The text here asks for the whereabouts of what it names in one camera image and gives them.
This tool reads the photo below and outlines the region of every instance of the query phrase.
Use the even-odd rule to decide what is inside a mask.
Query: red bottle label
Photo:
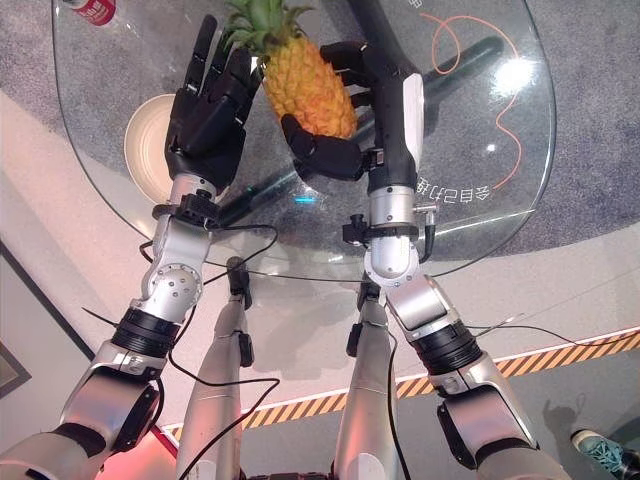
[[[84,7],[75,10],[94,25],[104,25],[116,13],[115,0],[89,0]]]

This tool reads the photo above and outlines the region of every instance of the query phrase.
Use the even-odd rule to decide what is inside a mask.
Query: pineapple crown
[[[227,46],[237,42],[266,61],[269,50],[285,45],[289,38],[304,32],[298,25],[300,14],[312,7],[289,8],[283,0],[227,0],[236,10],[227,24]]]

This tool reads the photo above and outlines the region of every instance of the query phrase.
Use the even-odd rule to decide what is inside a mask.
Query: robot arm
[[[452,453],[465,467],[478,470],[482,479],[568,479],[560,465],[538,449],[530,420],[493,360],[480,349],[440,286],[419,270],[435,233],[435,206],[414,203],[424,130],[422,77],[408,62],[399,66],[367,46],[338,44],[323,49],[323,55],[336,69],[348,72],[346,78],[371,89],[376,118],[374,148],[362,156],[360,170],[351,168],[369,175],[368,222],[363,215],[353,215],[351,224],[343,227],[343,237],[366,247],[366,275],[382,288],[407,341],[444,398],[438,417]],[[305,166],[314,168],[320,160],[331,162],[331,157],[356,165],[357,146],[334,140],[334,148],[344,144],[343,156],[335,151],[326,156],[322,147],[328,140],[313,137],[296,123],[285,118],[283,129]],[[427,216],[422,256],[415,244],[417,213]]]
[[[154,261],[141,296],[96,353],[60,425],[0,455],[3,479],[92,479],[108,457],[135,447],[151,427],[159,397],[151,382],[160,378],[185,314],[202,293],[215,197],[237,171],[259,86],[249,53],[236,50],[229,58],[224,36],[205,75],[216,26],[211,16],[203,21],[174,101],[166,149],[173,188],[169,202],[154,209]]]

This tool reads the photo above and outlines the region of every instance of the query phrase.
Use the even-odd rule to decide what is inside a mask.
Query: chinese characters
[[[439,185],[432,185],[429,181],[420,177],[416,187],[416,193],[428,197],[429,200],[442,203],[471,203],[473,201],[484,201],[491,195],[488,185],[475,188],[447,188]]]

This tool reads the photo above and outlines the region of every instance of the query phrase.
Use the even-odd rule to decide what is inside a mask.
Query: black cable
[[[393,339],[393,348],[391,349],[391,355],[389,356],[389,367],[387,369],[387,414],[389,416],[389,427],[391,428],[391,436],[393,437],[393,444],[396,447],[396,452],[398,453],[398,459],[400,460],[400,465],[402,466],[402,473],[404,474],[405,480],[411,480],[411,475],[409,474],[409,467],[407,466],[407,462],[404,459],[404,454],[402,453],[402,447],[400,446],[400,440],[398,439],[398,432],[396,431],[396,422],[393,419],[393,399],[391,396],[391,385],[393,384],[391,377],[393,373],[393,359],[396,356],[396,350],[398,349],[398,339],[387,330],[389,336]]]
[[[162,413],[162,409],[164,408],[164,398],[165,398],[164,383],[162,383],[162,379],[160,377],[156,379],[156,385],[158,386],[158,393],[160,394],[160,396],[158,400],[158,407],[156,408],[156,413],[153,415],[153,418],[149,423],[149,430],[151,430],[151,428],[156,423],[158,423],[158,419],[160,418],[160,414]]]
[[[275,245],[275,243],[278,241],[278,229],[276,227],[274,227],[273,225],[256,224],[256,225],[239,225],[239,226],[235,226],[235,227],[223,227],[223,228],[221,228],[220,230],[226,230],[226,231],[231,231],[231,232],[232,231],[238,231],[238,230],[258,230],[258,229],[261,229],[261,228],[262,229],[271,230],[273,232],[273,239],[269,242],[269,244],[266,247],[263,247],[260,250],[256,250],[254,253],[252,253],[247,258],[245,258],[242,262],[240,262],[237,265],[235,265],[233,268],[227,270],[224,273],[221,273],[220,275],[217,275],[217,276],[215,276],[213,278],[210,278],[209,280],[205,281],[203,283],[203,285],[209,285],[210,283],[215,282],[216,280],[219,280],[222,277],[226,277],[227,275],[229,275],[229,272],[232,272],[233,270],[236,270],[237,268],[240,268],[242,265],[246,264],[249,260],[257,257],[262,252],[266,252],[271,247],[273,247]]]
[[[220,440],[228,432],[233,430],[237,425],[244,422],[245,419],[249,418],[249,416],[251,416],[253,412],[256,411],[256,409],[260,406],[260,404],[264,401],[264,399],[267,398],[267,395],[269,395],[280,384],[280,379],[274,378],[273,380],[275,380],[274,384],[265,390],[265,392],[260,396],[260,398],[256,401],[256,403],[253,404],[253,406],[249,409],[247,413],[241,415],[240,417],[238,417],[237,420],[230,423],[224,430],[222,430],[219,434],[213,437],[209,441],[209,443],[207,443],[202,448],[202,450],[200,450],[200,452],[198,452],[198,454],[194,457],[194,459],[191,460],[191,463],[187,465],[187,468],[184,470],[184,472],[182,472],[182,475],[180,475],[180,478],[178,480],[185,480],[189,475],[189,472],[191,471],[191,469],[196,465],[196,463],[198,463],[198,460],[202,458],[202,456],[207,452],[207,450],[209,450],[218,440]]]
[[[542,328],[542,327],[535,327],[533,325],[500,325],[497,327],[480,327],[477,325],[467,325],[467,328],[475,328],[475,329],[482,329],[482,330],[489,330],[489,329],[494,329],[494,328],[528,328],[531,330],[537,330],[539,332],[544,332],[547,333],[549,335],[553,335],[554,337],[559,338],[560,340],[564,340],[567,343],[570,343],[572,345],[576,345],[578,347],[600,347],[602,345],[612,345],[614,343],[618,343],[621,342],[623,340],[627,340],[628,338],[633,337],[634,335],[637,335],[637,332],[633,332],[625,337],[619,338],[617,340],[611,340],[608,342],[602,342],[602,343],[596,343],[596,344],[589,344],[589,343],[578,343],[574,340],[571,340],[567,337],[563,337],[562,335],[560,335],[559,333],[556,332],[552,332],[551,330],[547,330],[546,328]]]
[[[88,313],[89,315],[91,315],[92,317],[97,318],[98,320],[100,320],[101,322],[106,323],[107,325],[111,325],[111,326],[112,326],[112,327],[114,327],[114,328],[118,326],[118,324],[117,324],[116,322],[112,322],[111,320],[107,320],[107,319],[106,319],[106,318],[104,318],[103,316],[98,315],[98,314],[97,314],[97,313],[95,313],[95,312],[92,312],[92,311],[91,311],[91,310],[89,310],[88,308],[84,308],[84,307],[80,307],[80,308],[82,308],[85,312],[87,312],[87,313]]]
[[[147,248],[149,248],[151,245],[153,245],[153,240],[144,242],[142,245],[138,247],[138,250],[140,251],[140,255],[142,255],[144,259],[149,263],[153,263],[153,258],[151,258],[147,253]]]
[[[216,262],[205,262],[209,265],[215,265],[216,267],[224,267],[225,265],[222,265],[221,263],[216,263]],[[338,278],[317,278],[317,277],[298,277],[296,275],[283,275],[280,273],[264,273],[264,272],[257,272],[255,270],[247,270],[247,273],[250,273],[252,275],[260,275],[263,277],[270,277],[270,278],[285,278],[288,280],[303,280],[303,281],[307,281],[307,282],[327,282],[327,283],[358,283],[358,284],[362,284],[362,283],[367,283],[367,280],[340,280]]]
[[[271,240],[271,242],[269,242],[269,244],[264,247],[261,248],[260,250],[257,250],[256,252],[254,252],[253,254],[249,255],[247,258],[245,258],[242,262],[240,262],[239,264],[235,265],[233,268],[228,269],[227,271],[225,271],[224,273],[217,275],[207,281],[205,281],[203,283],[203,285],[209,285],[210,283],[215,282],[216,280],[219,280],[220,278],[226,276],[229,274],[229,272],[235,270],[236,268],[239,268],[240,266],[244,265],[246,262],[248,262],[249,260],[251,260],[252,258],[255,258],[256,256],[260,255],[262,252],[265,252],[266,250],[270,249],[277,241],[278,241],[278,230],[272,226],[272,225],[242,225],[242,226],[236,226],[236,227],[226,227],[223,228],[222,230],[227,230],[227,231],[238,231],[238,230],[254,230],[254,229],[259,229],[259,228],[264,228],[264,229],[269,229],[272,230],[274,232],[274,236],[273,239]],[[148,248],[149,246],[151,246],[153,244],[153,242],[145,242],[142,245],[140,245],[139,250],[140,253],[142,254],[142,256],[149,261],[150,263],[153,263],[153,259],[147,254],[146,252],[146,248]],[[232,385],[246,385],[249,383],[263,383],[263,382],[273,382],[273,384],[267,388],[264,393],[260,396],[260,398],[258,398],[258,400],[253,404],[253,406],[249,409],[248,412],[246,412],[245,414],[241,415],[240,417],[238,417],[238,419],[236,419],[235,421],[233,421],[232,423],[230,423],[227,427],[225,427],[224,430],[222,430],[219,434],[217,434],[215,437],[213,437],[199,452],[198,454],[194,457],[194,459],[191,461],[191,463],[189,463],[189,465],[187,465],[187,468],[184,470],[184,472],[180,475],[179,480],[184,480],[185,478],[187,478],[187,476],[189,475],[189,472],[191,471],[191,469],[198,463],[198,461],[200,460],[200,458],[202,458],[202,456],[218,441],[220,440],[222,437],[224,437],[229,431],[233,430],[237,425],[239,425],[240,423],[242,423],[246,418],[248,418],[251,414],[253,414],[256,409],[260,406],[260,404],[262,404],[262,402],[264,401],[265,398],[267,398],[267,396],[278,386],[280,385],[280,379],[279,378],[270,378],[270,377],[265,377],[265,378],[254,378],[254,379],[250,379],[250,380],[239,380],[237,382],[225,382],[225,383],[212,383],[212,382],[207,382],[205,380],[203,380],[202,378],[198,377],[197,375],[195,375],[194,373],[190,372],[189,370],[187,370],[186,368],[182,367],[181,365],[179,365],[175,359],[173,358],[173,350],[175,349],[176,345],[178,344],[178,342],[182,339],[182,337],[184,336],[184,334],[187,332],[187,329],[189,328],[189,326],[191,325],[191,322],[193,320],[193,317],[195,316],[196,313],[196,307],[197,305],[194,305],[193,308],[191,309],[191,313],[189,314],[189,318],[187,319],[187,321],[184,323],[182,329],[180,330],[180,333],[178,334],[178,336],[176,337],[175,341],[173,342],[173,346],[171,348],[171,350],[169,350],[169,353],[167,355],[168,359],[169,359],[169,363],[171,363],[171,365],[173,365],[173,367],[178,370],[179,372],[183,373],[184,375],[187,375],[188,377],[192,378],[193,380],[202,383],[203,385],[209,386],[209,387],[227,387],[227,386],[232,386]],[[162,387],[162,392],[161,392],[162,398],[163,398],[163,402],[164,402],[164,388]],[[160,414],[160,409],[158,409],[158,411],[156,411],[156,416],[159,417]],[[155,424],[155,421],[157,421],[156,416],[154,416],[154,422],[153,424]]]
[[[149,261],[149,263],[153,262],[153,259],[149,256],[149,254],[146,252],[146,249],[149,248],[151,245],[153,245],[153,242],[145,242],[142,245],[140,245],[139,249],[140,249],[140,253],[142,254],[142,256],[147,259]],[[206,263],[207,265],[213,265],[215,267],[222,267],[222,268],[226,268],[226,265],[223,265],[222,263],[216,263],[216,262],[210,262],[210,261],[205,261],[204,263]],[[271,277],[271,278],[284,278],[287,280],[302,280],[302,281],[307,281],[307,282],[326,282],[326,283],[366,283],[365,280],[340,280],[337,278],[317,278],[317,277],[299,277],[296,275],[284,275],[284,274],[280,274],[280,273],[275,273],[275,274],[271,274],[271,273],[264,273],[264,272],[258,272],[256,270],[247,270],[247,273],[250,273],[252,275],[260,275],[263,277]]]

